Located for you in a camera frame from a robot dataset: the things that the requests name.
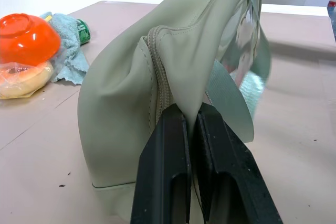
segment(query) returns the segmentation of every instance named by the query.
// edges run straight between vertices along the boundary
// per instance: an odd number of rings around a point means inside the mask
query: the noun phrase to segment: bread
[[[42,88],[53,73],[49,61],[26,69],[0,68],[0,99],[29,97]]]

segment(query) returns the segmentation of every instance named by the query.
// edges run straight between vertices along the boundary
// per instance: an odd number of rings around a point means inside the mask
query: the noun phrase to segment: bag zipper
[[[163,112],[164,109],[168,108],[171,103],[172,103],[172,94],[170,91],[166,71],[164,69],[163,63],[161,61],[161,58],[159,56],[159,53],[157,51],[155,39],[159,35],[159,32],[162,29],[167,29],[171,31],[177,31],[177,30],[183,30],[183,29],[188,29],[191,26],[195,25],[206,13],[206,11],[212,6],[214,0],[210,0],[206,8],[204,8],[203,12],[200,14],[198,19],[190,26],[184,27],[184,28],[171,28],[168,26],[157,26],[152,28],[149,31],[149,34],[146,38],[147,46],[152,58],[155,74],[156,74],[156,80],[157,80],[157,92],[158,92],[158,98],[157,98],[157,103],[156,103],[156,115],[155,115],[155,123],[157,124],[160,116]]]

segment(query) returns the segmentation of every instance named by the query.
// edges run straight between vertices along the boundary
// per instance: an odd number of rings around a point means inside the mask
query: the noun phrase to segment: orange bowl
[[[39,17],[11,14],[0,19],[0,63],[17,62],[37,66],[58,51],[56,31]]]

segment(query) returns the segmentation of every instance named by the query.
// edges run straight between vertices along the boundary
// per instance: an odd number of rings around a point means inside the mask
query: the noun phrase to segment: table
[[[92,29],[82,47],[88,62],[155,6],[98,2],[71,14]],[[336,45],[330,20],[262,13],[261,25],[274,59],[248,147],[284,223],[334,223]],[[103,213],[92,190],[78,133],[79,89],[59,82],[29,99],[0,102],[0,223],[123,223]]]

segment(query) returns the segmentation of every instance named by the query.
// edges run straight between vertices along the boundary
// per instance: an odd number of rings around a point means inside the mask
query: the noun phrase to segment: green leather bag
[[[130,220],[139,156],[172,103],[190,132],[208,102],[243,142],[253,140],[252,114],[270,69],[260,9],[261,0],[165,0],[93,62],[78,123],[93,187],[109,214]],[[191,223],[202,221],[193,196]]]

